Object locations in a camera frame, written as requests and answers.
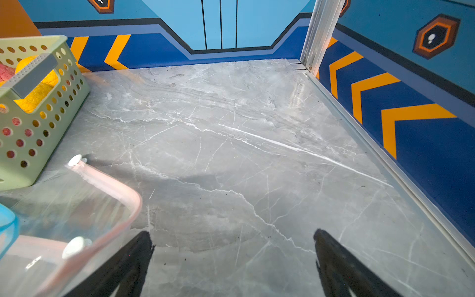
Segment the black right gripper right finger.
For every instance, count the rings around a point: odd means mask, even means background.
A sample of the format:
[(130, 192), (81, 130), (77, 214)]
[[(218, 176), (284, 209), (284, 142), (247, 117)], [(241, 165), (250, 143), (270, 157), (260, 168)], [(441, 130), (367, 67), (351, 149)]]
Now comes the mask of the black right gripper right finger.
[(400, 296), (325, 230), (318, 229), (313, 239), (316, 266), (325, 296)]

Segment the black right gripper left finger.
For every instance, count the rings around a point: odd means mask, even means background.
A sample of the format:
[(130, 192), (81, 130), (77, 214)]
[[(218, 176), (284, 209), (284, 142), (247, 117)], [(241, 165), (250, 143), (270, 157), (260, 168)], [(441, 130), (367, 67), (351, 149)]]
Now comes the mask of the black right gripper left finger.
[(154, 250), (150, 233), (141, 231), (66, 296), (139, 297)]

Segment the clear zip-top bag blue zipper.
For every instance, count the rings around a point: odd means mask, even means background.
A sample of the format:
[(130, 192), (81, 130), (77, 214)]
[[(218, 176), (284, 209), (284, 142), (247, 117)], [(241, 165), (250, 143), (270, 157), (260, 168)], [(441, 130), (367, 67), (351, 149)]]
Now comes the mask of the clear zip-top bag blue zipper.
[(1, 204), (1, 255), (3, 258), (19, 236), (19, 219), (12, 210)]

